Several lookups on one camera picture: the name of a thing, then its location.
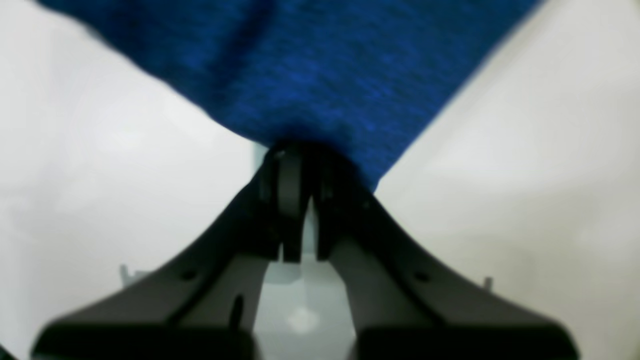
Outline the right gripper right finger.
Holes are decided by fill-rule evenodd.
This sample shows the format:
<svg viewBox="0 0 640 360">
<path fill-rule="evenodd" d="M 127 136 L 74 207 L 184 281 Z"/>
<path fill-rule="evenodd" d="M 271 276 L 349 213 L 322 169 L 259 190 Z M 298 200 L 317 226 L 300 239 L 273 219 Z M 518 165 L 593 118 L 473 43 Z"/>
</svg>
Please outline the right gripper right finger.
<svg viewBox="0 0 640 360">
<path fill-rule="evenodd" d="M 412 239 L 354 165 L 312 148 L 317 259 L 342 279 L 353 360 L 578 360 L 558 321 L 464 278 Z"/>
</svg>

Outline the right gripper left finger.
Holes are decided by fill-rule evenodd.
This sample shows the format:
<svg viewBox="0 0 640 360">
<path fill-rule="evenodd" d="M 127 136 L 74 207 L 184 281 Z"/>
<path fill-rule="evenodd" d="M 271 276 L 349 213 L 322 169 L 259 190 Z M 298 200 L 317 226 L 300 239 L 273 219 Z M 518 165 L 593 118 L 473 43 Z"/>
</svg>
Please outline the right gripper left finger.
<svg viewBox="0 0 640 360">
<path fill-rule="evenodd" d="M 270 262 L 301 261 L 304 154 L 270 150 L 252 180 L 188 248 L 107 298 L 53 321 L 34 360 L 253 360 Z"/>
</svg>

